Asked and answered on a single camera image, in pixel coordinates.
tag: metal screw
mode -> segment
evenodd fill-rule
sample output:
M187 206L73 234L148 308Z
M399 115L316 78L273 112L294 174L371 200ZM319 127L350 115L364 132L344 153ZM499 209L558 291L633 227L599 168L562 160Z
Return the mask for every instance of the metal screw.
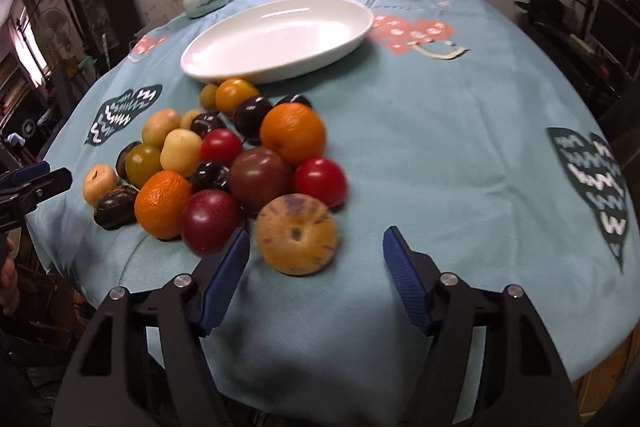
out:
M174 279L174 284L178 286L178 288L187 288L187 286L191 284L191 280L191 275L183 273Z
M125 295L127 294L126 289L124 289L122 286L116 286L113 290L111 290L109 292L109 296L114 300L114 301L119 301L120 299L122 299Z
M517 299L518 297L522 297L524 295L524 290L522 289L522 286L511 284L507 286L507 293L514 299Z
M459 280L460 279L458 279L458 276L454 273L446 272L440 276L440 282L445 286L455 286L456 284L458 284Z

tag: window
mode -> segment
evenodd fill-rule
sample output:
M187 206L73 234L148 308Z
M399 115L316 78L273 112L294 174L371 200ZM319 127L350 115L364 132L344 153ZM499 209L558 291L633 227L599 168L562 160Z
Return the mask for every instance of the window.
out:
M17 36L14 38L15 51L17 52L21 63L31 75L35 86L41 86L44 81L42 71L47 71L47 62L36 44L36 39L33 36L33 30L31 29L31 23L29 22L26 9L22 10L19 21L24 32L24 36L21 32L17 32Z

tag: oval plate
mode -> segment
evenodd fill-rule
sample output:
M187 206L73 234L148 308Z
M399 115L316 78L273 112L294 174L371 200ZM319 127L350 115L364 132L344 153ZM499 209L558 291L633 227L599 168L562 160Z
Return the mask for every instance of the oval plate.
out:
M254 84L323 68L356 49L374 20L352 0L282 0L250 8L207 29L180 66L208 83L240 77Z

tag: tomato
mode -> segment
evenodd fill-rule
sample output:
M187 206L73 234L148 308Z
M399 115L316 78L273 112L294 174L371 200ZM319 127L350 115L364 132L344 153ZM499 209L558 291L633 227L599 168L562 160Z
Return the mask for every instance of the tomato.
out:
M207 133L200 146L202 161L218 162L225 167L230 167L241 154L242 142L238 136L226 129L214 129Z
M307 194L333 207L347 198L347 178L342 168L328 158L309 158L293 176L296 192Z

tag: light blue tablecloth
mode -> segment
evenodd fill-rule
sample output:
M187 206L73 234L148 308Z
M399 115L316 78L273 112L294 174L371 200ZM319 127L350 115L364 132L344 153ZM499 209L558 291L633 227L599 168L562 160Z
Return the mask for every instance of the light blue tablecloth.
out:
M156 110L196 107L202 85L180 72L185 47L224 17L269 1L231 0L153 31L92 87L53 143L46 159L75 182L30 216L30 229L44 263L92 303L116 285L160 287L198 260L138 225L100 229L82 178L96 163L114 164ZM636 217L596 122L551 61L482 0L358 1L379 16L359 49L262 86L273 100L304 93L326 122L326 153L350 181L338 214L342 246L327 270L305 279L271 270L254 247L224 323L203 342L217 385L267 412L394 425L428 341L409 324L383 262L390 225L471 285L521 284L570 377L580 377L640 315ZM469 51L435 60L390 28L413 28L412 39L433 53ZM461 413L478 384L481 344L478 334ZM157 355L157 336L150 345Z

